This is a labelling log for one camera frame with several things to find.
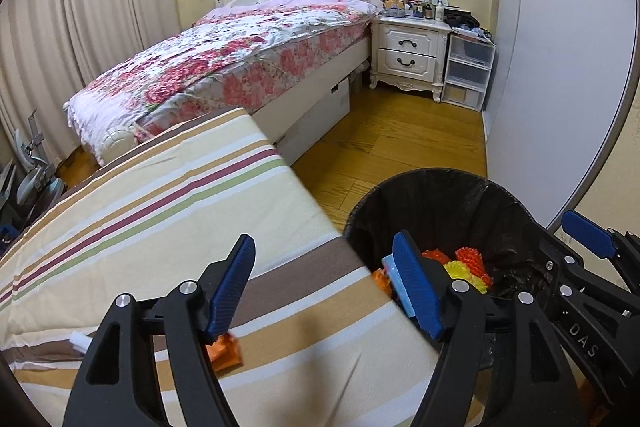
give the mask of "blue gripper pad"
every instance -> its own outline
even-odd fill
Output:
[[[601,259],[616,256],[610,233],[577,212],[568,210],[562,215],[562,229]]]
[[[404,313],[406,313],[407,317],[415,317],[414,307],[411,306],[409,295],[406,294],[406,289],[404,288],[404,284],[402,284],[402,277],[400,277],[398,273],[398,267],[396,266],[396,261],[394,261],[393,254],[382,258],[382,266],[385,267],[386,274],[398,294],[402,308],[404,308]]]
[[[432,339],[438,339],[444,331],[440,300],[420,266],[416,256],[421,254],[414,247],[408,232],[396,233],[392,254],[420,328],[429,333]]]
[[[213,339],[229,330],[238,302],[251,275],[251,270],[254,269],[254,240],[247,235],[244,237],[244,241],[236,247],[238,249],[235,256],[211,299],[207,333]]]

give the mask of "wardrobe door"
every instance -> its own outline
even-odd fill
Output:
[[[636,4],[521,0],[487,142],[488,175],[542,225],[579,188],[618,114],[635,49]]]
[[[519,13],[520,0],[500,0],[498,22],[495,29],[497,52],[494,76],[491,80],[486,107],[482,115],[484,120],[484,134],[486,137],[491,135],[492,124],[500,107],[504,86],[507,83],[507,76],[511,68],[511,57],[513,57],[513,47],[516,41]]]

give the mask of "trash can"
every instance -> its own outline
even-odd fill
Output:
[[[420,251],[438,248],[452,259],[458,248],[477,248],[494,280],[490,293],[512,298],[548,285],[545,267],[522,237],[532,222],[523,204],[494,182],[453,169],[419,169],[370,191],[351,211],[344,235],[372,271],[382,267],[400,230],[411,233]]]

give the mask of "pink floral blanket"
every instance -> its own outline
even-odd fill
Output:
[[[375,13],[359,0],[215,9],[76,93],[65,103],[69,126],[101,162],[113,127],[156,135],[214,108],[255,112],[360,38]]]

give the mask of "striped mattress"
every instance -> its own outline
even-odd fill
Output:
[[[101,169],[0,262],[0,342],[45,418],[62,424],[92,333],[114,297],[166,295],[257,247],[232,324],[243,364],[218,375],[242,427],[409,425],[436,351],[372,282],[244,110],[173,128]],[[162,398],[184,425],[163,337]]]

